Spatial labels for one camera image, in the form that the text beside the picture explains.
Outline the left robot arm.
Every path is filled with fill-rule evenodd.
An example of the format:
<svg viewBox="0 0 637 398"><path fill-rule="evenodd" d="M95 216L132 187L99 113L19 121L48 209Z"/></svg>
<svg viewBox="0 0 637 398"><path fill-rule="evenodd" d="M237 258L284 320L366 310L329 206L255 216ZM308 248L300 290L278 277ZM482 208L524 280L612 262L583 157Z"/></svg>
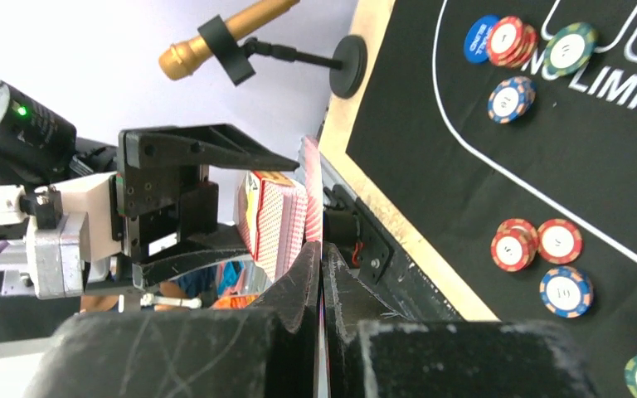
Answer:
<svg viewBox="0 0 637 398"><path fill-rule="evenodd" d="M0 240L21 240L39 299L144 294L243 256L209 167L289 172L230 124L126 129L115 146L0 80Z"/></svg>

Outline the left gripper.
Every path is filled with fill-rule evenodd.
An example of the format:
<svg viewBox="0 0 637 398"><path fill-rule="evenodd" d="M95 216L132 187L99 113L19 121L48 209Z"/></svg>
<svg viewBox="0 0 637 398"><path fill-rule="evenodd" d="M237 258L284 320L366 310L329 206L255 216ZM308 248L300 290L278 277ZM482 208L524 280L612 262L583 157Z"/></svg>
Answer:
<svg viewBox="0 0 637 398"><path fill-rule="evenodd" d="M210 165L237 170L291 172L299 167L232 124L163 126L119 132L119 160L138 169ZM27 192L22 185L0 186L0 240L9 233L25 245L26 287L39 299L77 297L104 281L123 236L113 201L114 174L104 172ZM217 224L133 264L133 286L147 290L196 269L248 255L235 226Z"/></svg>

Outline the red poker chip stack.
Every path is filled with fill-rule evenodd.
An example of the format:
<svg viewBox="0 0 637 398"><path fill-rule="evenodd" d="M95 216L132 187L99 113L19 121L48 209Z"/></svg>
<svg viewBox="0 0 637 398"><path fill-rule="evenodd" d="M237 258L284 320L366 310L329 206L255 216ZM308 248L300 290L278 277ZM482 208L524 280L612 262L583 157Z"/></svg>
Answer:
<svg viewBox="0 0 637 398"><path fill-rule="evenodd" d="M494 263L507 272L527 268L535 259L539 248L537 229L520 218L504 220L491 241L490 252Z"/></svg>

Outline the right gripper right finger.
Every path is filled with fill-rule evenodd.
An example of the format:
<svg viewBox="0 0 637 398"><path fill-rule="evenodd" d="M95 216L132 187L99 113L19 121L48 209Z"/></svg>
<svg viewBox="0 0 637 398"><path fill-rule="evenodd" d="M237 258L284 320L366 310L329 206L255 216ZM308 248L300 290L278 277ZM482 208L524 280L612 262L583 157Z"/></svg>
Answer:
<svg viewBox="0 0 637 398"><path fill-rule="evenodd" d="M332 397L595 397L586 361L548 322L413 321L323 247Z"/></svg>

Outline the playing card deck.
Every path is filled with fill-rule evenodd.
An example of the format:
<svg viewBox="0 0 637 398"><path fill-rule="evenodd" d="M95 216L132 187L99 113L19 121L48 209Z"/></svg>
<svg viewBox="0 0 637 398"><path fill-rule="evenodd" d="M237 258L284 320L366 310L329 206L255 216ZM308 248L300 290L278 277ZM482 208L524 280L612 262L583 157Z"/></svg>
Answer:
<svg viewBox="0 0 637 398"><path fill-rule="evenodd" d="M304 238L305 187L281 172L245 172L236 188L234 222L255 265L269 281L285 274Z"/></svg>

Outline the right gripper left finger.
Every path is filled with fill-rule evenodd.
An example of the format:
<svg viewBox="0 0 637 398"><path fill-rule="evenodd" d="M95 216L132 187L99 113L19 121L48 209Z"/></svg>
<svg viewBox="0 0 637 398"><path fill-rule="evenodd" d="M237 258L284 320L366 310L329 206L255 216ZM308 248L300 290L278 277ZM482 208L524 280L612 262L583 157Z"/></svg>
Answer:
<svg viewBox="0 0 637 398"><path fill-rule="evenodd" d="M83 313L64 322L28 397L313 397L321 246L242 309Z"/></svg>

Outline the single red poker chip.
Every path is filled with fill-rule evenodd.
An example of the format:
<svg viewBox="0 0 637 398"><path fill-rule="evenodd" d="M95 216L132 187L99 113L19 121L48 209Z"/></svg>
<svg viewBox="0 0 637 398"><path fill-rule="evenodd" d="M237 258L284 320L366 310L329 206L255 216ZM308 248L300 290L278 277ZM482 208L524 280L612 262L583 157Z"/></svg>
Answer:
<svg viewBox="0 0 637 398"><path fill-rule="evenodd" d="M523 66L537 48L537 30L516 16L500 19L492 28L486 45L494 66L511 69Z"/></svg>

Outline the blue small blind button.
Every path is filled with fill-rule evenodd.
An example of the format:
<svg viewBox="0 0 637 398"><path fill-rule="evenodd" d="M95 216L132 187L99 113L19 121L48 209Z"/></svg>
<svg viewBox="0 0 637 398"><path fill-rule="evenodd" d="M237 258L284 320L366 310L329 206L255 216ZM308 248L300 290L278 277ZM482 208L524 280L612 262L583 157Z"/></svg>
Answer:
<svg viewBox="0 0 637 398"><path fill-rule="evenodd" d="M468 30L463 45L465 59L472 64L489 61L487 42L493 27L501 19L500 16L484 15L472 24Z"/></svg>

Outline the single playing card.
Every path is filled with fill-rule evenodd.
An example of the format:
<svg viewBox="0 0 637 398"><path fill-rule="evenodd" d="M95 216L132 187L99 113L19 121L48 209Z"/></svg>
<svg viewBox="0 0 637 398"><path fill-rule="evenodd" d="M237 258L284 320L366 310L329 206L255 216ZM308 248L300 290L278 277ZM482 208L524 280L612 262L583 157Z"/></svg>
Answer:
<svg viewBox="0 0 637 398"><path fill-rule="evenodd" d="M317 340L317 397L330 397L328 385L328 363L323 316L323 276L321 259L323 255L323 181L321 155L314 138L304 137L304 175L308 195L305 222L307 241L318 244L318 340Z"/></svg>

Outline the single green poker chip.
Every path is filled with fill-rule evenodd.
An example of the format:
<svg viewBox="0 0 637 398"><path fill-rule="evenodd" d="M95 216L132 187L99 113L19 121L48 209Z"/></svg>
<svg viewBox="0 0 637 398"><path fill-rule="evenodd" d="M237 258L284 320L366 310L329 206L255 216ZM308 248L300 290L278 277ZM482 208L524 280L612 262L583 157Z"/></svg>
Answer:
<svg viewBox="0 0 637 398"><path fill-rule="evenodd" d="M586 22L575 22L562 28L547 43L543 54L544 70L556 77L577 72L590 60L597 38L597 30Z"/></svg>

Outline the blue poker chip stack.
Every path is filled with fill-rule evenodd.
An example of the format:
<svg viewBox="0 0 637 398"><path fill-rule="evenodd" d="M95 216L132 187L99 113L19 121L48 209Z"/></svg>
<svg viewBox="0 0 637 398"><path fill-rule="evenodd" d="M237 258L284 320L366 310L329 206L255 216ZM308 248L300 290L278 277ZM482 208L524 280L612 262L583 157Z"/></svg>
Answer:
<svg viewBox="0 0 637 398"><path fill-rule="evenodd" d="M571 266L549 269L539 284L543 305L561 318L578 318L593 304L594 288L584 272Z"/></svg>

